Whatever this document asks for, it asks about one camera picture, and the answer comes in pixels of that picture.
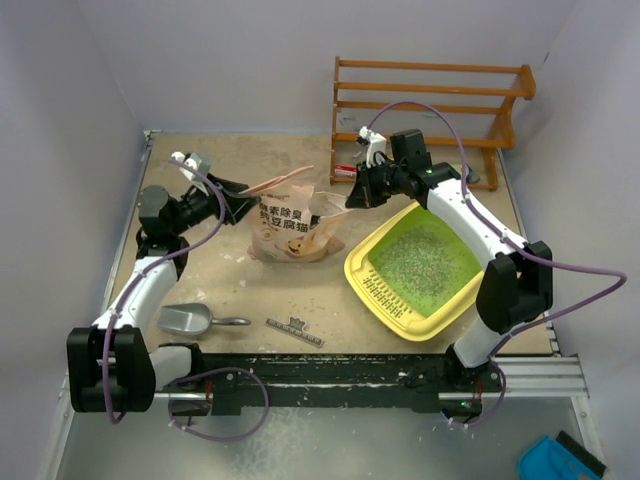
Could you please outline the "pink cat litter bag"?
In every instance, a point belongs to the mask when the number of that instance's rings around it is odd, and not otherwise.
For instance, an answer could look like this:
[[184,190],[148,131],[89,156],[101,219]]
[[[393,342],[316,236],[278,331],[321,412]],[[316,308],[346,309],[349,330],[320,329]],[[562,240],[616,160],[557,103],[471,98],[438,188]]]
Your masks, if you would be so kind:
[[310,263],[344,247],[336,232],[349,212],[346,197],[318,191],[312,182],[300,179],[312,169],[300,167],[244,191],[259,198],[245,217],[251,229],[252,259]]

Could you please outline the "silver metal scoop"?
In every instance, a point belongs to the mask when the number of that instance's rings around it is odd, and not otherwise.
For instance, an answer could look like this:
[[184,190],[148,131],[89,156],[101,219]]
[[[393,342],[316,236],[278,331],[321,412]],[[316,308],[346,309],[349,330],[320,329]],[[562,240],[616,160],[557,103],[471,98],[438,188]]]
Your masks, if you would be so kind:
[[249,326],[251,321],[240,317],[215,317],[202,303],[163,306],[157,320],[161,330],[185,336],[198,336],[211,326]]

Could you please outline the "white bag sealing clip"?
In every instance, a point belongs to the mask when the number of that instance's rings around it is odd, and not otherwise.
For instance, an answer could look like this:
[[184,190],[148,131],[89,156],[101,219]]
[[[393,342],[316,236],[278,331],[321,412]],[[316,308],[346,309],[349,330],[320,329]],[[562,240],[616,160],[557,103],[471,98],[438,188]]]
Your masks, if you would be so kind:
[[291,316],[287,323],[281,322],[273,318],[267,318],[265,325],[269,328],[277,330],[281,333],[295,337],[306,344],[312,345],[316,348],[322,348],[324,346],[324,340],[320,337],[313,335],[307,331],[307,323],[298,317]]

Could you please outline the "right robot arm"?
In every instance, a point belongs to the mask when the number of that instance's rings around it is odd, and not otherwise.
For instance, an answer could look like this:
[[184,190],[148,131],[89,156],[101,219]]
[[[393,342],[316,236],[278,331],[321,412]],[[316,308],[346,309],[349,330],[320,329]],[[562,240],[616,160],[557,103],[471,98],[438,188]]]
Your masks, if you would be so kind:
[[448,349],[456,360],[445,366],[446,383],[467,391],[480,379],[479,367],[520,325],[531,324],[553,302],[551,249],[530,243],[473,202],[466,176],[446,162],[433,163],[417,129],[391,136],[392,153],[368,150],[356,166],[349,209],[381,206],[394,195],[416,201],[442,220],[470,249],[483,268],[470,330]]

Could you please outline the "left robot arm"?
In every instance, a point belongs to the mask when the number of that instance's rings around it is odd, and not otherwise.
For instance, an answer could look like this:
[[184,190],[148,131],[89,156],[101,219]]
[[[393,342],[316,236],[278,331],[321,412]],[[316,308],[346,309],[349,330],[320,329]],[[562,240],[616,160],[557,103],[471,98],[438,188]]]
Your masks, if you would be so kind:
[[168,343],[149,351],[147,325],[181,278],[194,245],[184,234],[214,217],[216,225],[239,223],[260,199],[245,184],[207,174],[180,198],[159,185],[139,196],[140,228],[131,276],[105,312],[88,327],[73,329],[66,351],[71,403],[81,413],[104,412],[117,424],[144,412],[156,392],[174,383],[184,392],[202,387],[203,354],[193,343]]

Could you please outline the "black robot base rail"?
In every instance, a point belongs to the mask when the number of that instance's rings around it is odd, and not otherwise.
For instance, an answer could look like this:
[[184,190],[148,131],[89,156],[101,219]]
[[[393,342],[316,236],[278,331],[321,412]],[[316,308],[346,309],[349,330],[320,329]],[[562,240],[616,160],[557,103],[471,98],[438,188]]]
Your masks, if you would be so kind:
[[213,415],[244,407],[402,408],[480,412],[480,400],[501,390],[494,365],[465,370],[446,354],[213,354],[203,355],[202,380],[172,383],[157,397],[199,402]]

